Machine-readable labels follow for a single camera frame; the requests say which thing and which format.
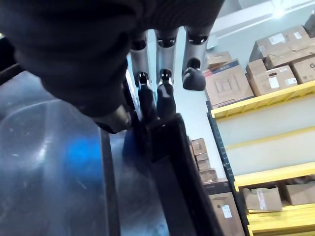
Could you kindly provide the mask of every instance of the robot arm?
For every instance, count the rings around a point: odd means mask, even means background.
[[[137,9],[115,2],[0,1],[0,32],[21,66],[112,133],[130,121],[122,81],[131,42],[126,32],[137,21]]]

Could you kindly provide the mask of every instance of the white wall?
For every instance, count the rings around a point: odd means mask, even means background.
[[[305,23],[313,8],[315,8],[315,5],[299,9],[296,12],[288,13],[279,19],[272,19],[253,27],[237,31],[226,37],[221,36],[216,51],[229,51],[232,57],[238,58],[240,64],[245,68],[255,40],[279,32],[285,28]],[[149,61],[150,76],[153,81],[156,80],[156,50],[154,38],[154,33],[150,31],[148,34]],[[181,70],[184,46],[185,31],[181,28],[177,38],[174,74],[174,92],[177,112],[182,114],[187,134],[192,139],[201,137],[205,139],[212,168],[217,170],[218,177],[225,177],[220,156],[206,115],[206,96],[204,92],[187,91],[182,87]],[[303,118],[301,118],[301,113],[298,111],[302,111],[304,114]],[[315,125],[315,98],[301,100],[218,123],[221,136],[226,145],[266,137],[278,132],[299,129],[312,124]],[[244,168],[246,165],[242,165],[242,162],[245,163],[250,157],[243,156],[243,158],[238,160],[237,158],[239,155],[240,153],[229,155],[233,172],[237,174],[255,171],[254,166],[258,165],[260,170],[262,170],[268,169],[271,166],[274,168],[280,167],[283,164],[280,160],[277,161],[275,157],[269,156],[265,157],[263,161],[258,160],[256,163],[255,160],[251,159],[251,165],[246,169]]]

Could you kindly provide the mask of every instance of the box on shelf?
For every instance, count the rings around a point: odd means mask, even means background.
[[[199,171],[206,171],[211,168],[210,161],[208,159],[197,161],[197,166]]]
[[[310,38],[315,37],[315,13],[313,12],[304,25],[304,29]]]
[[[253,92],[238,60],[227,63],[212,72],[204,71],[206,95],[212,108],[253,98]]]
[[[193,163],[194,163],[196,169],[198,170],[197,162],[196,162],[195,156],[193,154],[193,150],[192,150],[192,146],[191,145],[189,145],[189,150],[190,150],[190,153],[191,153],[191,157],[192,157]]]
[[[217,172],[215,169],[199,171],[199,175],[203,183],[211,183],[218,181]]]
[[[203,138],[192,140],[191,142],[193,154],[200,155],[207,153],[206,144]]]
[[[229,52],[208,53],[206,55],[206,68],[213,69],[230,61],[232,61],[232,57]]]
[[[291,27],[255,42],[250,61],[264,60],[273,51],[283,49],[287,44],[307,40],[310,37],[302,25]]]
[[[315,57],[294,62],[292,69],[300,84],[315,80]]]
[[[195,156],[195,159],[197,162],[198,169],[200,171],[205,171],[211,168],[208,154],[204,153],[204,154],[197,155]]]
[[[292,205],[315,203],[315,183],[286,185],[286,193]]]
[[[249,210],[258,210],[261,212],[282,210],[282,203],[277,187],[251,190],[244,188],[243,194],[246,207]]]
[[[262,72],[267,71],[264,62],[262,59],[254,60],[248,63],[246,66],[247,74],[250,78],[252,78],[254,75],[258,75]]]
[[[255,96],[297,85],[297,80],[288,65],[256,74],[249,79],[249,82]]]
[[[233,194],[220,193],[209,195],[219,225],[224,236],[244,236],[240,216],[235,205]]]
[[[203,185],[207,195],[231,192],[231,187],[226,178],[219,178],[218,182],[211,182]]]
[[[315,54],[315,38],[288,44],[282,49],[271,52],[265,61],[267,69],[291,64],[299,59],[306,59]]]

